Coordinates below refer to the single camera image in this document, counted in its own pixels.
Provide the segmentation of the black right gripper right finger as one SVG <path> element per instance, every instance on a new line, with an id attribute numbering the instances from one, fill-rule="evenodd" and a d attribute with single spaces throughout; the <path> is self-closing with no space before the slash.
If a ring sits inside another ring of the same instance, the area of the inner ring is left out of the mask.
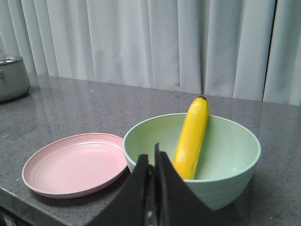
<path id="1" fill-rule="evenodd" d="M 155 169 L 160 226 L 222 226 L 223 219 L 188 188 L 167 154 L 155 144 Z"/>

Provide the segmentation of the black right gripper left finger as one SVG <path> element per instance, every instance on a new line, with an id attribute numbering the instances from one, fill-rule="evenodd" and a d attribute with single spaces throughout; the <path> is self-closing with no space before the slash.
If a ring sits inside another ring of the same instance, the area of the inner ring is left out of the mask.
<path id="1" fill-rule="evenodd" d="M 88 226 L 144 225 L 144 189 L 148 170 L 148 156 L 142 154 L 122 189 L 112 202 Z"/>

